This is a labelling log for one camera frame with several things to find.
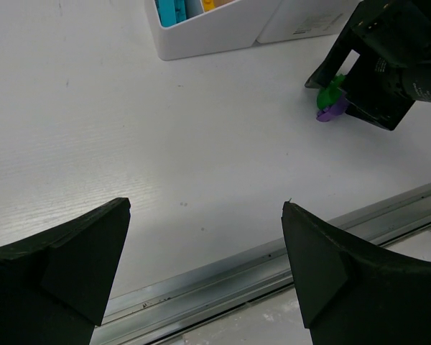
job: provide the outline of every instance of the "white table surface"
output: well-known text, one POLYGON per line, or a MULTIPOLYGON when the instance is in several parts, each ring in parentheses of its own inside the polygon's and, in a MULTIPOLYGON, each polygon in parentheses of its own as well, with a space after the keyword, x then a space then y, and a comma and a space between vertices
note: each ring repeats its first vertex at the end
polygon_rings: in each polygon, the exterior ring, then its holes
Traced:
POLYGON ((395 132, 315 120, 334 37, 161 61, 140 0, 0 1, 0 246, 117 196, 112 297, 431 182, 431 104, 395 132))

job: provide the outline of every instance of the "white container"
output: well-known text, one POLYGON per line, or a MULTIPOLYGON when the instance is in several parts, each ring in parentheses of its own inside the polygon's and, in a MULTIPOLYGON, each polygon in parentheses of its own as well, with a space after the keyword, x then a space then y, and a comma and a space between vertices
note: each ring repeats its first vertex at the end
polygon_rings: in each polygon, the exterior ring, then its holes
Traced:
POLYGON ((339 33, 360 0, 282 0, 257 41, 271 43, 339 33))
POLYGON ((188 58, 251 47, 281 0, 235 0, 171 27, 163 27, 154 0, 145 0, 158 56, 188 58))
POLYGON ((341 31, 359 0, 235 0, 208 12, 187 0, 189 18, 163 27, 155 0, 145 0, 158 56, 188 58, 341 31))

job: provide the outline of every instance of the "yellow object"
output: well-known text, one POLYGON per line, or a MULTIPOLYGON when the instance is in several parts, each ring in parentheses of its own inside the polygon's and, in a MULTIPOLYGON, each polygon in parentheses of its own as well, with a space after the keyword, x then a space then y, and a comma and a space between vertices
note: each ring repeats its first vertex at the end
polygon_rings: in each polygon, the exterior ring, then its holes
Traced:
POLYGON ((201 0, 201 3, 203 4, 204 12, 207 12, 232 1, 234 0, 201 0))

